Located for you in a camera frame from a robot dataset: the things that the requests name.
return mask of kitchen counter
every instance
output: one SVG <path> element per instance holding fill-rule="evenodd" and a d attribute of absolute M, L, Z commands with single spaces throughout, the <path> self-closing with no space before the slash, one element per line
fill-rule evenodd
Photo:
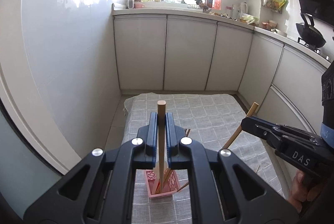
<path fill-rule="evenodd" d="M 120 7 L 112 6 L 112 14 L 113 16 L 122 16 L 122 15 L 144 15 L 144 14 L 154 14 L 154 15 L 174 15 L 174 16 L 187 16 L 187 17 L 195 17 L 195 18 L 203 18 L 209 19 L 213 21 L 218 21 L 222 23 L 227 23 L 234 26 L 243 27 L 248 30 L 252 30 L 256 33 L 263 34 L 265 36 L 271 37 L 275 40 L 281 41 L 282 43 L 289 45 L 302 53 L 306 54 L 319 64 L 321 64 L 326 69 L 330 66 L 330 62 L 327 61 L 324 57 L 318 55 L 314 51 L 308 49 L 307 47 L 303 46 L 302 44 L 293 41 L 287 37 L 275 34 L 271 31 L 254 27 L 252 25 L 248 25 L 245 23 L 241 23 L 239 21 L 231 20 L 228 18 L 223 18 L 215 15 L 210 15 L 206 13 L 202 13 L 200 11 L 192 11 L 191 9 L 156 9 L 156 8 L 140 8 L 140 9 L 123 9 Z"/>

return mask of metal rivet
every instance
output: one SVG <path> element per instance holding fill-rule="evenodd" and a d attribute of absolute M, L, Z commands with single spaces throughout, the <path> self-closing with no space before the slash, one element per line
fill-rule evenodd
<path fill-rule="evenodd" d="M 94 156 L 101 156 L 103 154 L 103 149 L 101 148 L 96 148 L 93 149 L 91 152 Z"/>
<path fill-rule="evenodd" d="M 182 137 L 182 138 L 181 138 L 181 143 L 182 143 L 183 145 L 189 145 L 189 144 L 191 144 L 191 142 L 192 142 L 192 140 L 191 140 L 190 137 Z"/>
<path fill-rule="evenodd" d="M 131 140 L 131 143 L 134 145 L 141 145 L 143 143 L 143 140 L 141 138 L 134 138 Z"/>
<path fill-rule="evenodd" d="M 224 157 L 229 157 L 231 155 L 231 151 L 229 149 L 227 149 L 227 148 L 223 148 L 220 151 L 220 155 L 224 156 Z"/>

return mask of pink plastic basket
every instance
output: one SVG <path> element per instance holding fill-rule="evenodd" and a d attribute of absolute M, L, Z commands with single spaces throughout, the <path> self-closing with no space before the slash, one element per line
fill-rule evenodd
<path fill-rule="evenodd" d="M 176 193 L 176 190 L 180 188 L 180 182 L 179 179 L 176 175 L 176 172 L 173 170 L 171 176 L 168 179 L 168 183 L 165 184 L 162 193 L 152 195 L 151 191 L 153 188 L 153 184 L 156 178 L 155 173 L 152 170 L 145 170 L 144 171 L 145 175 L 145 181 L 146 181 L 146 187 L 147 187 L 147 193 L 149 198 L 158 198 L 158 197 L 166 197 L 173 195 Z"/>

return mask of tiled wall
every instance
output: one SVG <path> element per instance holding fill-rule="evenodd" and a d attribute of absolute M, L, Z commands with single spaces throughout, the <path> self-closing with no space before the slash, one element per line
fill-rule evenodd
<path fill-rule="evenodd" d="M 121 95 L 113 2 L 125 0 L 22 0 L 24 45 L 36 87 L 81 157 L 104 147 Z"/>
<path fill-rule="evenodd" d="M 284 6 L 282 14 L 273 14 L 273 20 L 278 23 L 277 28 L 288 34 L 288 37 L 296 40 L 299 37 L 296 23 L 303 22 L 300 16 L 300 4 L 299 0 L 288 0 L 288 4 Z M 324 55 L 328 55 L 331 61 L 334 59 L 334 36 L 333 28 L 319 20 L 314 20 L 314 27 L 317 28 L 326 40 L 326 44 L 321 48 Z"/>

